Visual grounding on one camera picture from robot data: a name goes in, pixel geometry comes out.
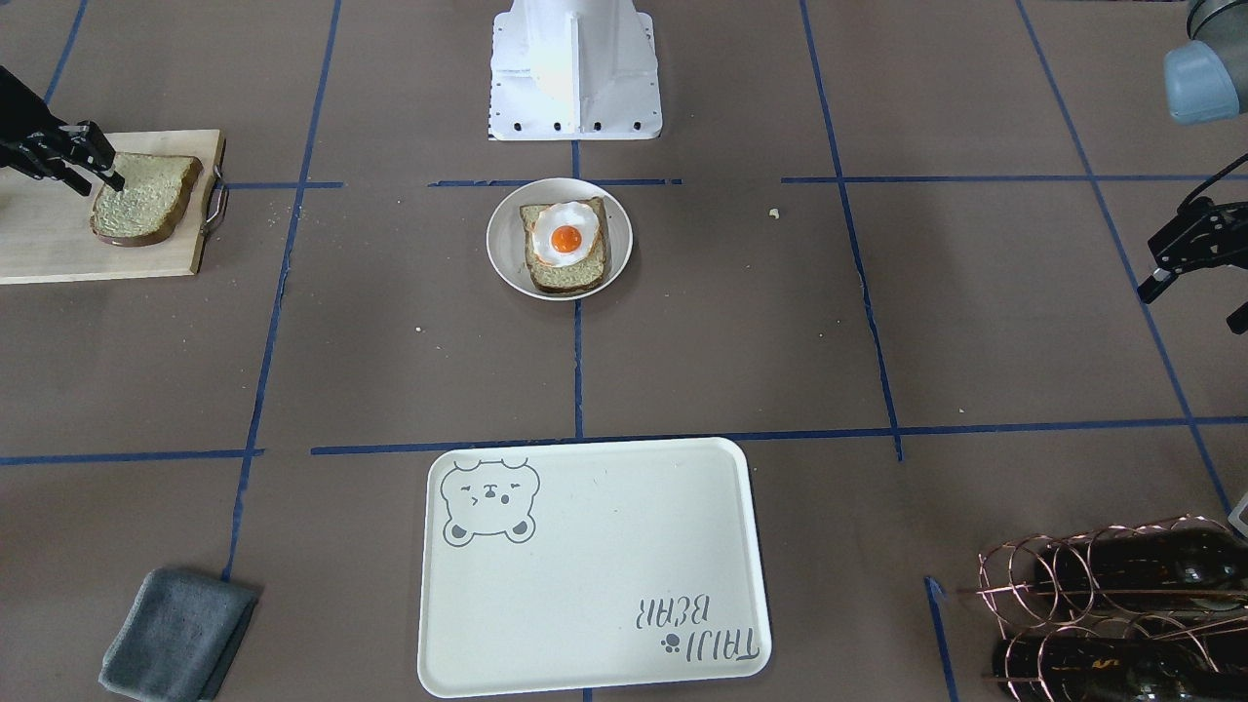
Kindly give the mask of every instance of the bear face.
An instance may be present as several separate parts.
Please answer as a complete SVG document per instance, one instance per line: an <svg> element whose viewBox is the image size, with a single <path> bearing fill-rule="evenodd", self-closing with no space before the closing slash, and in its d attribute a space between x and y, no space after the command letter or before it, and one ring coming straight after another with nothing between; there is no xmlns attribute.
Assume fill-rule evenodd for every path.
<svg viewBox="0 0 1248 702"><path fill-rule="evenodd" d="M477 461L466 468L456 463L442 478L447 520L442 530L451 546L467 546L474 536L505 533L513 543L533 538L533 496L542 478L528 460L515 466L504 461Z"/></svg>

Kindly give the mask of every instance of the blue tape line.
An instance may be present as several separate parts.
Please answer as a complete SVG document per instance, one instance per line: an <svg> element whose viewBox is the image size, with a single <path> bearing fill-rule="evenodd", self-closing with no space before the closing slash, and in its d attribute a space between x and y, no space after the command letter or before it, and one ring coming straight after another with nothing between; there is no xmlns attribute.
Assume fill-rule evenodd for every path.
<svg viewBox="0 0 1248 702"><path fill-rule="evenodd" d="M310 182L227 182L226 190L339 190L347 187L341 180L317 180Z"/></svg>
<svg viewBox="0 0 1248 702"><path fill-rule="evenodd" d="M589 436L560 438L525 438L512 441L443 441L431 443L384 443L374 446L316 446L313 456L347 456L362 453L416 453L423 451L456 451L461 448L512 448L518 446L548 446L569 443L607 443L613 441L661 441L668 438L724 437L731 441L780 441L800 438L866 438L892 436L892 430L845 428L827 431L771 431L771 432L720 432L720 433L648 433L623 436Z"/></svg>
<svg viewBox="0 0 1248 702"><path fill-rule="evenodd" d="M1118 250L1118 259L1122 261L1123 272L1131 284L1132 294L1134 294L1136 274L1131 269L1131 259L1127 256L1127 249L1123 246L1122 237L1118 235L1118 227L1114 225L1113 216L1109 214L1109 206L1104 201L1101 186L1097 184L1097 180L1092 177L1092 164L1088 161L1087 152L1083 150L1083 141L1080 139L1078 130L1075 129L1075 120L1071 119L1071 112L1066 107L1066 100L1062 97L1062 91L1057 87L1057 79L1053 76L1053 70L1048 65L1045 50L1040 45L1040 36L1037 36L1036 27L1031 24L1027 9L1023 6L1022 0L1015 0L1015 5L1018 7L1022 22L1027 27L1027 35L1031 37L1031 44L1036 49L1036 56L1040 59L1040 65L1045 69L1045 77L1048 79L1048 86L1053 91L1053 97L1057 99L1057 106L1062 111L1062 119L1066 120L1066 129L1071 132L1071 140L1075 142L1075 150L1080 155L1080 162L1083 165L1083 171L1091 179L1092 191L1096 194L1097 205L1101 207L1101 215L1104 217L1104 224L1109 227L1109 235L1113 237L1113 245ZM1183 410L1183 417L1188 422L1188 428L1192 432L1192 438L1196 441L1197 451L1201 453L1201 461L1204 462L1204 470L1209 475L1209 481L1213 483L1213 490L1217 492L1223 510L1229 512L1231 501L1227 498L1227 491L1222 486L1222 478L1218 476L1218 470L1214 467L1213 458L1209 456L1209 451L1204 445L1204 437L1201 436L1201 428L1197 426L1196 420L1192 416L1192 407L1188 405L1187 396L1183 393L1183 386L1179 383L1178 373L1174 372L1174 365L1171 362L1169 353L1166 351L1166 342L1162 341L1162 335L1157 329L1157 322L1153 320L1153 315L1148 310L1148 306L1144 305L1138 296L1136 301L1139 305L1139 311L1144 315L1144 321L1148 324L1148 331L1152 334L1153 342L1157 345L1157 352L1161 353L1162 362L1166 366L1166 373L1169 376L1171 386L1174 388L1174 396L1178 398L1179 407Z"/></svg>
<svg viewBox="0 0 1248 702"><path fill-rule="evenodd" d="M603 187L608 186L634 186L634 185L666 185L661 177L605 177L589 181Z"/></svg>
<svg viewBox="0 0 1248 702"><path fill-rule="evenodd" d="M528 185L532 180L439 180L426 185L426 187L519 187ZM661 177L608 177L589 181L603 187L608 186L635 186L635 185L684 185L683 179L664 180Z"/></svg>
<svg viewBox="0 0 1248 702"><path fill-rule="evenodd" d="M1248 425L1248 417L1196 417L1201 426Z"/></svg>
<svg viewBox="0 0 1248 702"><path fill-rule="evenodd" d="M575 301L575 307L573 309L573 356L577 361L575 382L574 382L574 397L577 407L577 438L584 438L585 436L585 412L583 406L583 390L584 382L580 371L582 360L582 334L580 334L580 300Z"/></svg>
<svg viewBox="0 0 1248 702"><path fill-rule="evenodd" d="M1206 423L1248 423L1248 417L1207 417ZM710 433L646 433L619 436L570 436L558 438L519 438L503 441L441 441L428 443L378 443L316 446L312 456L344 456L359 453L413 453L422 451L453 451L457 448L510 448L515 446L564 445L564 443L604 443L610 441L658 441L666 438L704 438L721 436L733 441L799 441L820 438L872 438L901 433L902 436L951 436L963 433L1012 433L1046 431L1094 431L1114 428L1157 428L1183 427L1188 422L1183 417L1154 420L1098 420L1086 422L1020 422L1000 425L963 426L912 426L912 427L862 427L831 430L792 430L792 431L740 431Z"/></svg>
<svg viewBox="0 0 1248 702"><path fill-rule="evenodd" d="M815 86L819 89L819 105L824 111L824 129L827 131L827 146L832 152L832 169L836 171L836 187L841 195L841 209L845 211L845 229L850 235L850 249L854 251L854 267L857 269L859 281L862 284L862 307L866 310L866 325L871 330L871 340L875 342L875 358L880 366L880 388L884 392L884 406L889 411L889 426L892 427L892 442L897 451L897 460L905 460L905 451L901 447L901 433L897 432L897 410L892 402L892 388L889 385L889 368L884 362L884 346L880 344L880 329L875 324L875 311L871 306L871 287L867 285L866 269L862 265L862 251L859 247L857 230L854 227L854 212L850 209L850 192L845 186L845 171L841 169L841 152L836 146L836 130L832 129L832 112L827 106L827 92L824 90L824 72L819 67L819 51L815 49L815 34L810 27L810 10L806 0L799 0L801 5L801 22L806 29L806 47L810 50L810 67L815 72Z"/></svg>
<svg viewBox="0 0 1248 702"><path fill-rule="evenodd" d="M426 187L519 187L532 180L439 180Z"/></svg>
<svg viewBox="0 0 1248 702"><path fill-rule="evenodd" d="M956 433L1010 433L1028 431L1090 431L1098 428L1157 428L1169 426L1187 426L1187 420L1157 418L1157 420L1103 420L1088 422L1020 422L1002 425L966 425L966 426L912 426L901 427L905 436L947 436Z"/></svg>
<svg viewBox="0 0 1248 702"><path fill-rule="evenodd" d="M66 463L137 463L145 461L193 461L241 458L242 448L217 451L150 451L145 453L61 453L54 456L0 456L0 466L56 466Z"/></svg>
<svg viewBox="0 0 1248 702"><path fill-rule="evenodd" d="M957 702L957 682L953 680L953 662L948 656L948 640L945 637L945 621L940 615L940 602L945 598L945 590L931 576L924 577L924 587L927 590L927 607L932 615L932 628L936 631L936 646L940 648L940 665L945 671L945 687L948 690L948 702Z"/></svg>
<svg viewBox="0 0 1248 702"><path fill-rule="evenodd" d="M845 176L845 182L1085 182L1082 175L931 175L931 176ZM781 177L784 185L831 184L835 176Z"/></svg>
<svg viewBox="0 0 1248 702"><path fill-rule="evenodd" d="M82 26L82 16L86 15L86 2L87 0L79 0L79 11L74 15L74 26L70 27L70 35L65 40L65 49L61 50L61 59L56 61L56 70L52 71L52 80L47 84L47 91L44 92L44 102L51 104L52 95L56 94L56 86L61 84L61 75L65 72L65 64L70 61L70 51L74 50L74 42L77 41L77 32Z"/></svg>
<svg viewBox="0 0 1248 702"><path fill-rule="evenodd" d="M312 167L312 151L316 147L316 130L321 121L321 105L324 102L324 89L329 81L329 64L333 60L333 44L338 35L338 17L342 12L342 0L334 0L333 15L329 19L329 36L324 44L324 57L321 61L321 77L317 81L316 99L312 101L312 117L308 120L308 136L303 146L303 164L300 167L300 182L295 190L295 204L291 207L291 225L286 231L286 247L282 250L282 270L277 276L277 292L273 295L273 311L268 317L268 336L265 340L265 357L260 363L260 380L256 382L256 402L251 413L251 426L247 428L247 448L238 471L238 490L235 492L233 517L230 526L230 557L221 571L221 580L230 581L233 572L233 560L238 550L238 535L242 528L243 495L251 481L251 463L256 457L256 438L260 433L260 418L265 411L265 393L268 390L268 372L273 363L273 349L277 345L277 327L282 319L282 296L286 294L286 280L291 274L291 254L303 214L303 194L308 182L308 170Z"/></svg>
<svg viewBox="0 0 1248 702"><path fill-rule="evenodd" d="M926 176L845 176L845 182L1191 182L1202 175L926 175ZM1248 180L1248 175L1229 175L1226 180ZM832 184L836 176L785 176L782 185Z"/></svg>
<svg viewBox="0 0 1248 702"><path fill-rule="evenodd" d="M1207 175L1094 175L1093 180L1101 182L1133 182L1133 181L1157 181L1157 182L1201 182L1208 180ZM1228 174L1222 176L1222 180L1248 180L1248 175L1244 174Z"/></svg>

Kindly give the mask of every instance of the wine bottle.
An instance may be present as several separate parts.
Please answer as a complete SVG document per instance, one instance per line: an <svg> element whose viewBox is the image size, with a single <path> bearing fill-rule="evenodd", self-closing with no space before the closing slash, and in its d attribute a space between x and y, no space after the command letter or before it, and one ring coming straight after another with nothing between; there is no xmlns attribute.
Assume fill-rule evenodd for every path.
<svg viewBox="0 0 1248 702"><path fill-rule="evenodd" d="M997 645L993 676L1027 702L1243 702L1248 677L1211 672L1189 648L1166 641L1075 636Z"/></svg>
<svg viewBox="0 0 1248 702"><path fill-rule="evenodd" d="M1146 638L1174 641L1184 646L1199 642L1219 671L1248 675L1248 620L1244 617L1142 617L1132 627Z"/></svg>
<svg viewBox="0 0 1248 702"><path fill-rule="evenodd" d="M1248 606L1248 545L1209 528L1157 531L1050 547L1036 563L1036 592L1082 608L1097 585L1094 608L1227 611ZM1052 568L1052 575L1045 568Z"/></svg>

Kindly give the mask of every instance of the gray cloth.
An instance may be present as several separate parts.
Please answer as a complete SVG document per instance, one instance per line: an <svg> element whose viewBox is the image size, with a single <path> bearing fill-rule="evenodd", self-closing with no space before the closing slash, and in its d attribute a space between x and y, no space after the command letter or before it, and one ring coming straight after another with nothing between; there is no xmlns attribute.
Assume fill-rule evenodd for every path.
<svg viewBox="0 0 1248 702"><path fill-rule="evenodd" d="M104 655L100 685L142 702L212 700L256 606L256 593L185 571L147 573Z"/></svg>

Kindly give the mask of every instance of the toast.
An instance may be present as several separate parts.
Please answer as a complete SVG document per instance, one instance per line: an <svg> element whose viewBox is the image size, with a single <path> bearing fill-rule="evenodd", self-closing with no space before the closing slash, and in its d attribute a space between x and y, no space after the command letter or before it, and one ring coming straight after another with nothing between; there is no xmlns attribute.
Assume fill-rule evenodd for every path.
<svg viewBox="0 0 1248 702"><path fill-rule="evenodd" d="M91 231L115 246L149 246L173 234L203 166L193 156L117 154L112 167L126 179L117 192L101 187L91 206Z"/></svg>
<svg viewBox="0 0 1248 702"><path fill-rule="evenodd" d="M610 267L607 207L602 197L578 200L578 202L588 205L598 215L598 237L584 260L562 267L543 264L533 251L533 227L537 226L538 216L550 205L523 205L520 207L520 222L524 230L524 265L529 270L533 285L542 292L575 295L593 290L607 280L607 271Z"/></svg>

